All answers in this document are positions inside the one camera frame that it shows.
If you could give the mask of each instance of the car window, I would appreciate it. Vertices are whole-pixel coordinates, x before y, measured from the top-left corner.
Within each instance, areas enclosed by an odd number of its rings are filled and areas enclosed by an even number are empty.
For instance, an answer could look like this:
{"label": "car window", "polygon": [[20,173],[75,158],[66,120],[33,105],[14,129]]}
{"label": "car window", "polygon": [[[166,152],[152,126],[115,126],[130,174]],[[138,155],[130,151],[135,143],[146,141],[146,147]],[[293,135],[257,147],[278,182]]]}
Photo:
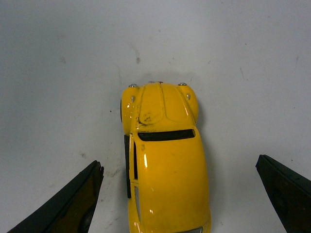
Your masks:
{"label": "car window", "polygon": [[178,130],[168,132],[140,132],[138,137],[142,141],[169,141],[169,140],[181,140],[195,137],[193,129]]}
{"label": "car window", "polygon": [[136,143],[134,143],[134,179],[138,180]]}

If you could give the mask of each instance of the white background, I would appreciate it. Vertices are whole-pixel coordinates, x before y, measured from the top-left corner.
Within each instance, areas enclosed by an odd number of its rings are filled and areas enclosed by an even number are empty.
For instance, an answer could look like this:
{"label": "white background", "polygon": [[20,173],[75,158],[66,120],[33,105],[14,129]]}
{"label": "white background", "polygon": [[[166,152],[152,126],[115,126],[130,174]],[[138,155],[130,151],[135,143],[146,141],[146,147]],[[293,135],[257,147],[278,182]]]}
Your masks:
{"label": "white background", "polygon": [[93,160],[89,232],[128,232],[121,93],[164,81],[200,103],[212,232],[285,233],[255,164],[311,179],[311,1],[3,0],[0,59],[0,232]]}

